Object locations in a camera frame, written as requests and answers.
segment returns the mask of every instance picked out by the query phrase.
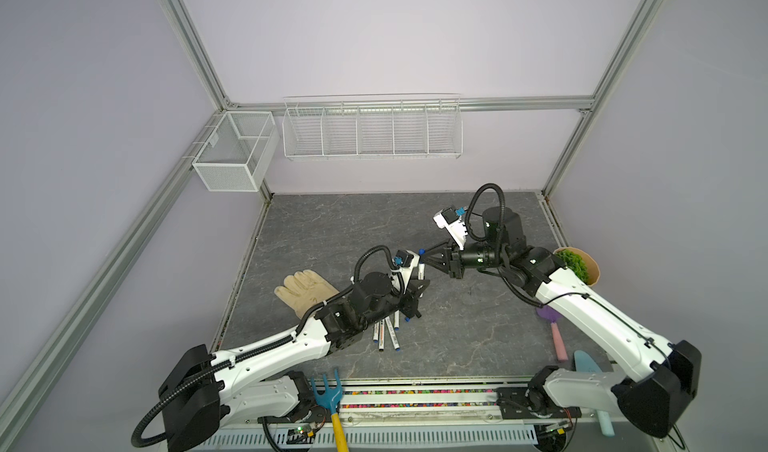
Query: wire basket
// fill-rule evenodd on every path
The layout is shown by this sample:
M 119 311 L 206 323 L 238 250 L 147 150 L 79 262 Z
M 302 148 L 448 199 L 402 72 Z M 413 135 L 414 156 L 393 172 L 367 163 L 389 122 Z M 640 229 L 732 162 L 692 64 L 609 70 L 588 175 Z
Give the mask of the wire basket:
M 192 165 L 211 191 L 258 191 L 280 140 L 269 111 L 227 111 Z
M 288 106 L 283 121 L 291 160 L 458 157 L 458 100 Z

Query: brown pot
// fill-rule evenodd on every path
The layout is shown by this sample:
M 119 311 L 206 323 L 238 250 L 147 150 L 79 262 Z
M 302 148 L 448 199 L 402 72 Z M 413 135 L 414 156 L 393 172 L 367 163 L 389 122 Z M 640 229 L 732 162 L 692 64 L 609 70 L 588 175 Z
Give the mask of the brown pot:
M 554 253 L 557 254 L 561 250 L 568 250 L 574 254 L 579 254 L 584 261 L 584 264 L 587 265 L 587 274 L 589 275 L 589 282 L 587 282 L 587 285 L 595 285 L 598 283 L 598 280 L 600 280 L 600 267 L 598 267 L 598 263 L 594 261 L 587 252 L 576 247 L 560 247 L 554 251 Z

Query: glove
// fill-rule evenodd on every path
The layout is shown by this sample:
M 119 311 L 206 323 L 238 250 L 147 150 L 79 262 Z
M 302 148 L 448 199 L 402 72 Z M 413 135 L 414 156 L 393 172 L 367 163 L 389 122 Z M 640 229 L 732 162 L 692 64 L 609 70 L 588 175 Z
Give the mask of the glove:
M 287 276 L 283 285 L 275 287 L 275 295 L 288 307 L 293 308 L 298 318 L 302 318 L 315 303 L 339 293 L 326 279 L 311 270 Z

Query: mesh basket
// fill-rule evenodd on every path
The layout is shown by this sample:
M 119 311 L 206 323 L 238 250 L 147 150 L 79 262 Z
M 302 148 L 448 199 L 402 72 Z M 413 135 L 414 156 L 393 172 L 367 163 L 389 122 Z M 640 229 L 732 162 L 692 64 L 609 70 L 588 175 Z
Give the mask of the mesh basket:
M 458 101 L 379 106 L 288 107 L 283 121 L 291 160 L 458 157 Z
M 269 111 L 227 111 L 193 161 L 211 191 L 258 191 L 280 137 Z

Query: yellow handle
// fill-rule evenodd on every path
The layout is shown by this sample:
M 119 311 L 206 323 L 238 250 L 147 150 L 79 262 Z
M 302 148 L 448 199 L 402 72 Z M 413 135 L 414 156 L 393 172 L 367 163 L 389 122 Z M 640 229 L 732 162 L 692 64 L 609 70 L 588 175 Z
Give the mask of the yellow handle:
M 339 414 L 333 414 L 331 420 L 333 421 L 333 435 L 336 436 L 336 450 L 350 452 L 350 448 L 346 445 L 346 437 L 344 437 L 344 429 L 341 427 Z

